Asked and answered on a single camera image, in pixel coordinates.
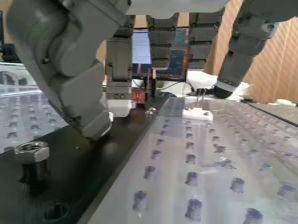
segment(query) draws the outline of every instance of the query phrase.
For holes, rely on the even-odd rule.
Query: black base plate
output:
[[[158,110],[164,98],[152,101]],[[0,156],[0,223],[73,224],[95,195],[103,195],[154,120],[143,109],[132,109],[127,118],[115,119],[110,133],[90,144],[65,127],[41,137],[50,148],[46,187],[18,182],[21,165],[13,150]]]

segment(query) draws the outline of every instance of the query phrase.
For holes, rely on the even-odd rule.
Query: wall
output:
[[[227,51],[231,26],[241,0],[229,0],[223,15],[214,49],[211,73],[218,74]],[[249,95],[261,103],[284,98],[298,102],[298,19],[283,22],[273,38],[255,57],[244,81],[252,84]]]

